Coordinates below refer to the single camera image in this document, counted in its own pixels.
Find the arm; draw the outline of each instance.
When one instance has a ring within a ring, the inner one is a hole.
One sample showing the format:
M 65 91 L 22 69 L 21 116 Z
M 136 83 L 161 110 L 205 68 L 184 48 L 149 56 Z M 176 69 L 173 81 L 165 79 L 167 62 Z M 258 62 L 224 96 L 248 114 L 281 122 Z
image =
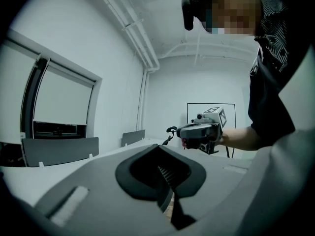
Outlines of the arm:
M 219 145 L 241 150 L 258 150 L 263 147 L 263 141 L 252 127 L 226 129 Z

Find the ceiling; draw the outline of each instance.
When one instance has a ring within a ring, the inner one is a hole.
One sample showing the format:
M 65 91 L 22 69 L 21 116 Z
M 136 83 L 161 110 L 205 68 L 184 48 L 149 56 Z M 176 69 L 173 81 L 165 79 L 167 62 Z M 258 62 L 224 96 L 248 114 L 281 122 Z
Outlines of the ceiling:
M 195 18 L 195 27 L 191 31 L 184 28 L 181 0 L 129 0 L 139 19 L 143 19 L 143 26 L 152 43 L 158 58 L 180 43 L 189 43 L 175 49 L 170 55 L 195 55 L 198 33 L 200 30 L 199 54 L 202 56 L 239 56 L 238 51 L 244 54 L 244 59 L 253 60 L 257 54 L 258 44 L 250 36 L 208 34 L 203 28 L 199 29 L 200 22 Z M 122 11 L 130 18 L 123 5 Z M 104 14 L 108 10 L 103 1 L 97 6 Z M 111 19 L 113 25 L 121 30 L 117 20 Z

